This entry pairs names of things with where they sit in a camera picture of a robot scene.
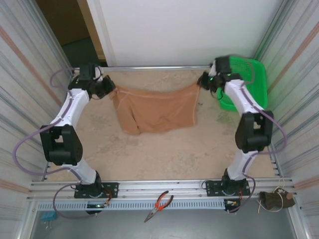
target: blue object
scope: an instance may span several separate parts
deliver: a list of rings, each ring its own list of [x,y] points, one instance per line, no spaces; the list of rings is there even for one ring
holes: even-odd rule
[[[44,213],[41,217],[41,221],[48,222],[56,219],[56,212]]]

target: beige floor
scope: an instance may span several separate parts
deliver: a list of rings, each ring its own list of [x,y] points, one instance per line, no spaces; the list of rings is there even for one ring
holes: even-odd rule
[[[202,71],[111,72],[119,85],[172,91],[195,81]],[[159,180],[220,178],[238,150],[236,112],[220,109],[218,100],[202,90],[197,105],[198,125],[166,133],[138,136],[122,132],[111,100],[91,100],[76,127],[84,157],[102,180]],[[249,174],[274,177],[269,156],[257,156]],[[50,181],[74,180],[67,172],[50,175]]]

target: tan cloth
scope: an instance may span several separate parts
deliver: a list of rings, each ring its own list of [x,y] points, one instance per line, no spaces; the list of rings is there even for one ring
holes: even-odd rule
[[[174,92],[155,92],[117,86],[113,100],[124,132],[164,132],[196,125],[200,87],[194,83]]]

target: red-handled pliers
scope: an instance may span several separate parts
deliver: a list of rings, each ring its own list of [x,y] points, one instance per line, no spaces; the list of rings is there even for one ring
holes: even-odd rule
[[[168,200],[168,202],[165,203],[164,205],[160,206],[160,201],[161,201],[161,199],[162,199],[167,193],[168,193],[168,191],[165,191],[165,192],[163,192],[163,193],[159,196],[157,202],[155,203],[154,209],[151,210],[151,212],[149,213],[148,217],[145,219],[145,221],[144,221],[145,223],[146,223],[149,219],[151,219],[151,218],[155,215],[155,213],[157,213],[158,211],[163,210],[164,208],[166,208],[166,207],[173,201],[174,195],[171,195],[171,197],[170,197],[170,199]]]

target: green plastic basket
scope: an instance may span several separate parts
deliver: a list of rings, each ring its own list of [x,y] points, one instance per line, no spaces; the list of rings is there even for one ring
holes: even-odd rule
[[[244,81],[252,80],[251,66],[247,63],[246,59],[231,56],[229,57],[229,61],[232,72],[239,73]],[[255,101],[265,109],[268,104],[265,66],[263,63],[253,59],[249,59],[249,61],[255,71],[255,81],[253,84],[248,84],[246,86]],[[219,100],[219,105],[223,110],[237,111],[232,100],[224,92],[221,93],[221,88],[218,88],[217,96],[218,98],[221,98]]]

